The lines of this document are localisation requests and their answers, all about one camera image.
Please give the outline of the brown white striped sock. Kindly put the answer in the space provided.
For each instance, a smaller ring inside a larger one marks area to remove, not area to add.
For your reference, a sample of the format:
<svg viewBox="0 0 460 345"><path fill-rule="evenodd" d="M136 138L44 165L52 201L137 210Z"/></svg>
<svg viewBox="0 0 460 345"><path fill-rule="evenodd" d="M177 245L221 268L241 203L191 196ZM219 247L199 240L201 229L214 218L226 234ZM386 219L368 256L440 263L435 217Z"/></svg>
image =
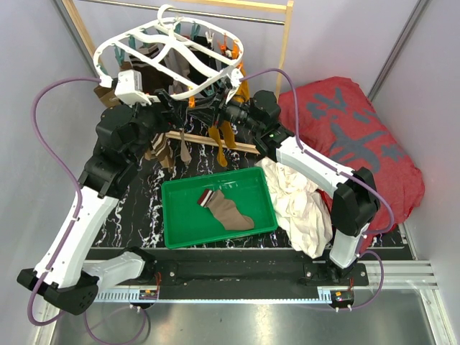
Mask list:
<svg viewBox="0 0 460 345"><path fill-rule="evenodd" d="M170 143L165 134L161 134L157 140L156 157L163 168L171 171L175 166L175 158L170 148Z"/></svg>

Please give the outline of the tan brown sock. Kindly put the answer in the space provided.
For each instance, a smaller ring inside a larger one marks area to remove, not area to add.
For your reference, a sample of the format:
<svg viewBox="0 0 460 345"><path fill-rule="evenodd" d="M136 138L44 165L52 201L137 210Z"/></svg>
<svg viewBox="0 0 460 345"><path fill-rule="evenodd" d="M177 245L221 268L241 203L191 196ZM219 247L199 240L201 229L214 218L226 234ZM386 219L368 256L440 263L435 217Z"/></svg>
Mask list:
<svg viewBox="0 0 460 345"><path fill-rule="evenodd" d="M96 86L93 92L106 108L112 108L121 104L121 101L115 96L113 88Z"/></svg>

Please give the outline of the taupe sock maroon cuff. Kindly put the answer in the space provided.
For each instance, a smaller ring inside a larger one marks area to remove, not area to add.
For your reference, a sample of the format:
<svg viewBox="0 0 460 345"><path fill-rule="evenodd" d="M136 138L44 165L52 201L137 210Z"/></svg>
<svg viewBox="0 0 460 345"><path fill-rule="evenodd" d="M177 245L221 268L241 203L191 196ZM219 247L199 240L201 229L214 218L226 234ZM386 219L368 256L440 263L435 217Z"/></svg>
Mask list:
<svg viewBox="0 0 460 345"><path fill-rule="evenodd" d="M180 158L185 165L189 165L191 162L190 152L188 150L186 141L185 141L185 129L180 130Z"/></svg>

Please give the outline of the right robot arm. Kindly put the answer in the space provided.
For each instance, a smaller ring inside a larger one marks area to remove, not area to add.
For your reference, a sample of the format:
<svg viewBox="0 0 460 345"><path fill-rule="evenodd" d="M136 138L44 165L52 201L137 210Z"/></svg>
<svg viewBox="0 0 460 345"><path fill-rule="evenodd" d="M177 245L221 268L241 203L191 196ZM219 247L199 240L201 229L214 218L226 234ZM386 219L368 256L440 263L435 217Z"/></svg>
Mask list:
<svg viewBox="0 0 460 345"><path fill-rule="evenodd" d="M193 113L209 126L228 121L248 129L262 156L301 173L331 197L336 234L326 276L335 285L349 280L364 234L380 209L372 173L335 163L298 139L281 124L281 108L271 91L258 91L244 103L216 93L196 101Z"/></svg>

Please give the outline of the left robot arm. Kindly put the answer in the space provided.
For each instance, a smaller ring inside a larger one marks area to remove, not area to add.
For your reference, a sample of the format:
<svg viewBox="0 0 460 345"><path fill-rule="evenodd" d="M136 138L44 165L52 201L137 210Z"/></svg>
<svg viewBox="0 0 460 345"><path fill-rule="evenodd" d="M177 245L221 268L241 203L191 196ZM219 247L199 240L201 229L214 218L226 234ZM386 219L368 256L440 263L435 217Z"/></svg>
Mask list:
<svg viewBox="0 0 460 345"><path fill-rule="evenodd" d="M155 277L155 258L129 247L101 264L83 263L97 233L129 184L157 134L183 126L189 102L156 91L150 105L139 103L106 109L96 125L91 158L76 180L76 195L52 246L33 268L23 269L17 281L62 311L84 313L99 292L127 281L141 285Z"/></svg>

